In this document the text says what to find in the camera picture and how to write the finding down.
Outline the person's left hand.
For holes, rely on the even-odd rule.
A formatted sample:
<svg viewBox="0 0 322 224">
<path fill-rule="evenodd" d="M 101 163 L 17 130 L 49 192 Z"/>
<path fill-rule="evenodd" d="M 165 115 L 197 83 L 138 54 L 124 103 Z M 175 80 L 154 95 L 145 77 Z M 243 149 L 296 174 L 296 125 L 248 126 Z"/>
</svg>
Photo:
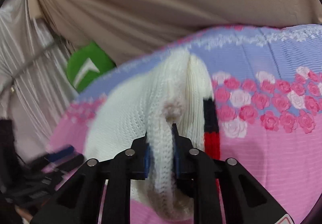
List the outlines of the person's left hand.
<svg viewBox="0 0 322 224">
<path fill-rule="evenodd" d="M 15 211 L 20 215 L 24 224 L 30 223 L 33 219 L 33 216 L 27 210 L 20 208 L 19 206 L 15 206 Z"/>
</svg>

